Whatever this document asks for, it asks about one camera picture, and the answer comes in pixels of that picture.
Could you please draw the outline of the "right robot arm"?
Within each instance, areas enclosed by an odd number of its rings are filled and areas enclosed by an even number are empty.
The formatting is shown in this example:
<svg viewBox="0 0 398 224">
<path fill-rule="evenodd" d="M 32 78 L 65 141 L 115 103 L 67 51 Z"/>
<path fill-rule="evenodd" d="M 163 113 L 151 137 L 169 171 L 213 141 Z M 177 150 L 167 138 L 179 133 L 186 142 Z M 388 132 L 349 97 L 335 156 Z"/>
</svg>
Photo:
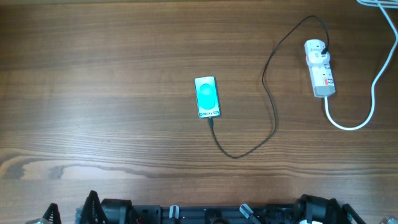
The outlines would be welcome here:
<svg viewBox="0 0 398 224">
<path fill-rule="evenodd" d="M 340 205 L 335 198 L 302 195 L 294 204 L 293 223 L 365 224 L 350 204 Z"/>
</svg>

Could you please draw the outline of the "turquoise-screen Galaxy smartphone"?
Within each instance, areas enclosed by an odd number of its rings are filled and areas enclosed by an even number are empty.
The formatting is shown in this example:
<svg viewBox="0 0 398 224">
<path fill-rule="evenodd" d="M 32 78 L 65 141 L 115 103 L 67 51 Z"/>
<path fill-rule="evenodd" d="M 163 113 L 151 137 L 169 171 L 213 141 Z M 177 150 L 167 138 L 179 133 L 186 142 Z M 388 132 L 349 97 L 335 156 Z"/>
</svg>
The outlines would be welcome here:
<svg viewBox="0 0 398 224">
<path fill-rule="evenodd" d="M 221 115 L 216 80 L 214 76 L 198 77 L 194 80 L 199 118 Z"/>
</svg>

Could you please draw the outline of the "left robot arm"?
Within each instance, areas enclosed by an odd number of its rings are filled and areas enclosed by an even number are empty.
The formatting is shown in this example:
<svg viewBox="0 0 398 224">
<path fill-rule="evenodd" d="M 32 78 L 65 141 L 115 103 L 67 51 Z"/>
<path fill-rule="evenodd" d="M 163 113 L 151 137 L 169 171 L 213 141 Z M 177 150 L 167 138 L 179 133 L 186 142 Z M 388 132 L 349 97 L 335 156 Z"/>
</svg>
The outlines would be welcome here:
<svg viewBox="0 0 398 224">
<path fill-rule="evenodd" d="M 98 193 L 91 190 L 84 205 L 76 210 L 75 224 L 136 224 L 130 200 L 104 199 L 100 202 Z"/>
</svg>

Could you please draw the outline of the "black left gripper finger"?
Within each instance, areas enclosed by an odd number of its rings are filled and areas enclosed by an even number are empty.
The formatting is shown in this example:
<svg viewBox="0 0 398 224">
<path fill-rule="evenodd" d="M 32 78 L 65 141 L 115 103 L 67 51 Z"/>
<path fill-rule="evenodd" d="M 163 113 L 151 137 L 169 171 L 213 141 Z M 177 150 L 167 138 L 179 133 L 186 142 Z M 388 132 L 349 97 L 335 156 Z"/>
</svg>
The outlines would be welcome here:
<svg viewBox="0 0 398 224">
<path fill-rule="evenodd" d="M 58 205 L 51 203 L 42 217 L 42 224 L 62 224 Z"/>
<path fill-rule="evenodd" d="M 108 224 L 97 192 L 91 190 L 81 210 L 80 224 Z"/>
</svg>

